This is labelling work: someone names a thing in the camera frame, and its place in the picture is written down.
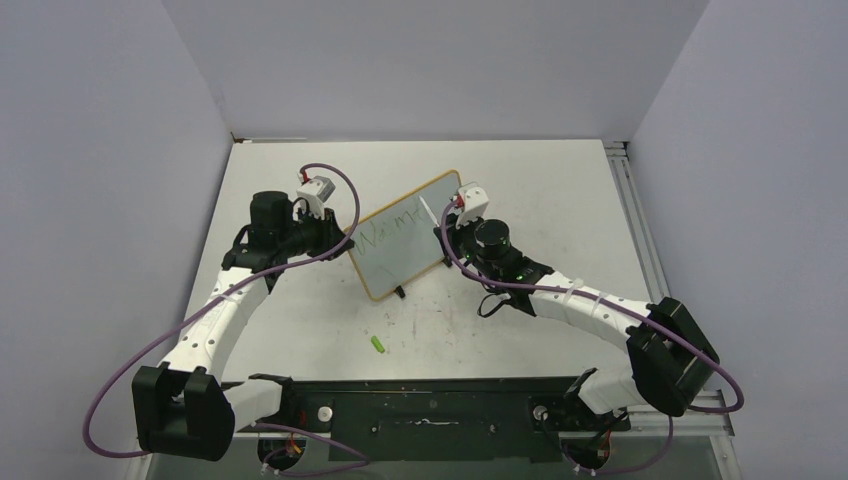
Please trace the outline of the white green marker pen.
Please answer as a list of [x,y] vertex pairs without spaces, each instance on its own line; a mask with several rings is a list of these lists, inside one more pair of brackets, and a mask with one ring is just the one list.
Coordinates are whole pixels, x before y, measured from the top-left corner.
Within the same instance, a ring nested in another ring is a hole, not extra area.
[[419,199],[419,201],[420,201],[420,203],[421,203],[421,205],[422,205],[423,209],[425,210],[425,212],[427,213],[427,215],[429,216],[429,218],[430,218],[430,219],[431,219],[431,221],[433,222],[433,224],[434,224],[436,227],[439,227],[439,226],[440,226],[439,219],[436,217],[436,215],[435,215],[435,214],[434,214],[434,212],[432,211],[432,209],[431,209],[431,207],[429,206],[429,204],[428,204],[428,202],[426,201],[426,199],[425,199],[423,196],[419,196],[419,197],[418,197],[418,199]]

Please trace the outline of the yellow framed whiteboard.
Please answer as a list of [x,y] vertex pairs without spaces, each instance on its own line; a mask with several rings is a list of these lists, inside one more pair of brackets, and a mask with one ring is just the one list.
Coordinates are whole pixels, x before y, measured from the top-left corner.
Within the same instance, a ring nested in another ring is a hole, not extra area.
[[352,237],[355,246],[348,254],[371,301],[403,291],[441,263],[433,234],[436,226],[418,197],[423,196],[437,215],[460,186],[460,173],[447,170],[358,222]]

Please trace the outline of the green marker cap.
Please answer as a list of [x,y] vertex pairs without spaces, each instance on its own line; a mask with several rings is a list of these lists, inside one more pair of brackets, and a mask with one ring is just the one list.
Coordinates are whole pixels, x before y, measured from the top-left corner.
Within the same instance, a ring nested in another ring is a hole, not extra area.
[[385,353],[385,347],[383,346],[382,342],[379,340],[379,338],[377,336],[372,336],[370,338],[370,341],[371,341],[371,344],[373,345],[373,347],[375,348],[375,350],[378,353],[380,353],[380,354]]

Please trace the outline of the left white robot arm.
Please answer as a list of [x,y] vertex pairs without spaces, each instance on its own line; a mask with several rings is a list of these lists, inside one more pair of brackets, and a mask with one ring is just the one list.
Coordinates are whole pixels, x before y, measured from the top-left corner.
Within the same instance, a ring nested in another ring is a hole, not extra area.
[[214,289],[197,319],[156,367],[142,367],[131,390],[138,441],[145,452],[217,461],[233,436],[262,420],[290,428],[298,403],[283,393],[286,379],[267,375],[224,388],[221,375],[253,313],[284,269],[331,260],[352,240],[326,207],[327,189],[305,185],[295,197],[264,191],[250,203],[243,226],[222,260]]

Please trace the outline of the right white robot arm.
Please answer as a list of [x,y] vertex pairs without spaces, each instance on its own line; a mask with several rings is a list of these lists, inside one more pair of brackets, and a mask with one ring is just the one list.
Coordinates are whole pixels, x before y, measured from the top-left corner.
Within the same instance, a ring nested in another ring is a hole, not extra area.
[[628,365],[590,368],[572,383],[565,411],[579,428],[635,405],[680,417],[696,410],[695,398],[722,370],[714,348],[676,299],[632,301],[582,285],[515,248],[500,220],[459,226],[455,215],[449,215],[434,234],[446,259],[501,305],[563,322],[627,355]]

